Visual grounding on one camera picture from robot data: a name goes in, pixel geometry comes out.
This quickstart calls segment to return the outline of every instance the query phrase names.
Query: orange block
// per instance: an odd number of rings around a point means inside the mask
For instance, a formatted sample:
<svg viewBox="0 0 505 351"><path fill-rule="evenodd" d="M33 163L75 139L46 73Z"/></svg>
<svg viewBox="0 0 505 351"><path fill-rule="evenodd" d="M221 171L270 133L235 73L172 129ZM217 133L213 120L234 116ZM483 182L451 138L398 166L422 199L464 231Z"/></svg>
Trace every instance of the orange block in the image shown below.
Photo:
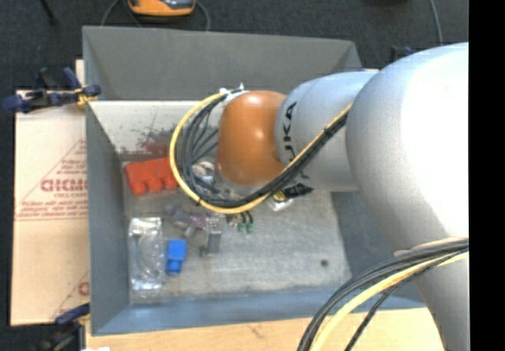
<svg viewBox="0 0 505 351"><path fill-rule="evenodd" d="M125 166L126 180L133 195L142 196L147 191L177 188L169 157L128 163Z"/></svg>

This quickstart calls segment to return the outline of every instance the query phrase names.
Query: small part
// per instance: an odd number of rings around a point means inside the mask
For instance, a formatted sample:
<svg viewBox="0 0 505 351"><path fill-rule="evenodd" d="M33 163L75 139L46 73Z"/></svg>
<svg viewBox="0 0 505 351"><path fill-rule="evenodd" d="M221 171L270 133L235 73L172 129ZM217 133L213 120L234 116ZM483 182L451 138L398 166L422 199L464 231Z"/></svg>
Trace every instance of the small part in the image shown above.
<svg viewBox="0 0 505 351"><path fill-rule="evenodd" d="M46 68L42 68L37 74L35 89L24 94L10 95L3 99L2 106L6 111L13 113L29 113L34 110L63 106L75 103L79 107L90 100L96 100L102 92L98 84L90 84L82 87L77 76L67 67L63 69L65 77L65 90L55 90L50 92L50 84L54 84L53 79L48 74Z"/></svg>
<svg viewBox="0 0 505 351"><path fill-rule="evenodd" d="M169 275L177 275L182 270L186 258L187 243L182 239L170 239L166 245L166 268Z"/></svg>
<svg viewBox="0 0 505 351"><path fill-rule="evenodd" d="M147 191L159 192L163 188L176 189L178 186L168 156L128 163L125 174L134 196L142 196Z"/></svg>
<svg viewBox="0 0 505 351"><path fill-rule="evenodd" d="M219 253L222 234L219 228L219 218L209 218L205 226L205 232L205 246L200 248L200 255L212 256Z"/></svg>

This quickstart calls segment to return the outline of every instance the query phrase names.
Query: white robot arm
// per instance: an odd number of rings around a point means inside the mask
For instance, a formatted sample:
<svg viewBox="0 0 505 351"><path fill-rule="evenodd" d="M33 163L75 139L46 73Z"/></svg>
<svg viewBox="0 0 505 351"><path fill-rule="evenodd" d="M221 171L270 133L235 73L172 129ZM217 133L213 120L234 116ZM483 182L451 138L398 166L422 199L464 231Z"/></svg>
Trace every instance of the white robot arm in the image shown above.
<svg viewBox="0 0 505 351"><path fill-rule="evenodd" d="M468 72L469 44L459 43L380 71L311 80L287 96L243 92L220 120L215 187L240 196L257 192L344 114L345 125L297 174L298 182L359 191L394 251L469 237ZM468 259L416 283L446 349L469 349Z"/></svg>

